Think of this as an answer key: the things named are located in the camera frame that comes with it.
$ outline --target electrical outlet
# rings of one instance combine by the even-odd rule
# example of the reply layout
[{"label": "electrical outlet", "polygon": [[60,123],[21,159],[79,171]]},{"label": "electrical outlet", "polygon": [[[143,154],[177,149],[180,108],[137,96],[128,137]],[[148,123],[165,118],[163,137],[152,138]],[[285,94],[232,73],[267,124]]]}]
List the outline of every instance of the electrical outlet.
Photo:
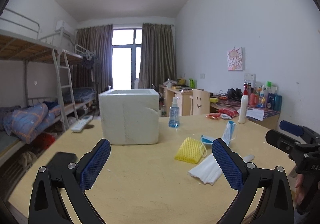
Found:
[{"label": "electrical outlet", "polygon": [[255,74],[255,73],[251,73],[251,74],[249,75],[249,80],[250,80],[250,81],[255,81],[255,80],[256,80],[256,74]]}]

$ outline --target bed ladder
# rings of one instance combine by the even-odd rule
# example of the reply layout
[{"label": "bed ladder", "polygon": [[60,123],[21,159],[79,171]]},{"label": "bed ladder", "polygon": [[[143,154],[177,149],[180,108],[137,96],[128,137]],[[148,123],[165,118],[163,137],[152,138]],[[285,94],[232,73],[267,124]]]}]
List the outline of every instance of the bed ladder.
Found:
[{"label": "bed ladder", "polygon": [[[61,58],[62,53],[63,53],[63,57],[64,57],[64,61],[66,63],[66,66],[60,65],[60,58]],[[62,121],[63,131],[65,132],[66,130],[69,129],[66,110],[69,109],[70,107],[73,107],[73,112],[75,114],[76,120],[79,120],[79,118],[78,118],[78,114],[77,114],[75,98],[73,96],[71,71],[70,71],[70,66],[69,66],[68,59],[67,59],[67,54],[64,51],[62,51],[61,54],[59,54],[59,52],[58,52],[58,56],[56,58],[55,51],[54,51],[54,49],[52,50],[53,62],[54,62],[54,66],[56,68],[56,73],[57,73],[57,85],[58,85],[57,91],[58,91],[58,102],[59,102],[59,105],[61,108],[61,121]],[[64,69],[64,70],[68,71],[68,85],[61,86],[60,69]],[[70,89],[72,103],[67,106],[64,106],[64,102],[63,102],[62,89],[64,89],[64,88]]]}]

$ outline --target bunk bed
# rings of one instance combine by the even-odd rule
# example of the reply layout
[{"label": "bunk bed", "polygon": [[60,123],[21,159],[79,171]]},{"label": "bunk bed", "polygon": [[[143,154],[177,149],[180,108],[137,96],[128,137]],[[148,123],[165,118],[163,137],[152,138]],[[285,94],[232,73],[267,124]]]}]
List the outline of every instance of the bunk bed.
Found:
[{"label": "bunk bed", "polygon": [[[96,99],[96,95],[91,95],[89,98],[82,102],[75,102],[72,82],[71,82],[71,72],[70,66],[80,64],[84,58],[92,59],[95,57],[95,53],[75,44],[72,41],[70,34],[64,31],[62,26],[53,34],[39,38],[40,25],[34,20],[27,18],[26,16],[19,14],[15,11],[5,9],[7,12],[11,12],[17,16],[20,16],[30,23],[33,23],[35,27],[27,27],[20,23],[14,22],[12,20],[0,17],[1,20],[16,24],[23,28],[33,31],[36,33],[36,38],[27,37],[14,32],[6,31],[0,29],[0,60],[11,60],[11,61],[23,61],[23,85],[24,85],[24,97],[26,106],[35,106],[36,101],[43,102],[46,100],[54,100],[56,97],[28,97],[28,85],[27,85],[27,73],[28,73],[28,63],[29,62],[40,62],[47,64],[54,64],[57,75],[57,98],[60,107],[60,113],[56,117],[50,120],[50,125],[61,121],[63,126],[63,131],[69,128],[67,116],[71,113],[75,114],[78,120],[77,110],[89,102]],[[59,37],[59,45],[53,45],[53,41],[48,43],[48,39]],[[67,38],[72,44],[73,51],[68,51],[62,48],[62,40]],[[68,71],[68,85],[62,86],[60,82],[60,71]],[[62,90],[69,89],[71,102],[64,103]],[[9,136],[5,132],[0,131],[0,166],[17,150],[19,150],[25,142],[16,136]]]}]

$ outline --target yellow foam net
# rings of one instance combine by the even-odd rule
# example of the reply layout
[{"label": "yellow foam net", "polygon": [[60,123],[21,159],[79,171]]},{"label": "yellow foam net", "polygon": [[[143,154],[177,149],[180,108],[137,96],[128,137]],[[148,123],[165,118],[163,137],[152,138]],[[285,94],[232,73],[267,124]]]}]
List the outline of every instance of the yellow foam net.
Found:
[{"label": "yellow foam net", "polygon": [[205,150],[206,148],[200,140],[187,137],[174,158],[180,161],[197,164]]}]

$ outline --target air conditioner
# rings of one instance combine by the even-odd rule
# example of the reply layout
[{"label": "air conditioner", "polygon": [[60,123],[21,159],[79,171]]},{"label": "air conditioner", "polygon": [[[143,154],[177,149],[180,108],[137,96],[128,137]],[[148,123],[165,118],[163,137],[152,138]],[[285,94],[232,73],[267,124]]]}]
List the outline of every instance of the air conditioner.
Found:
[{"label": "air conditioner", "polygon": [[70,36],[74,36],[75,34],[75,29],[71,27],[69,24],[67,24],[63,20],[59,20],[56,25],[56,32],[59,31],[61,28],[64,28],[64,32]]}]

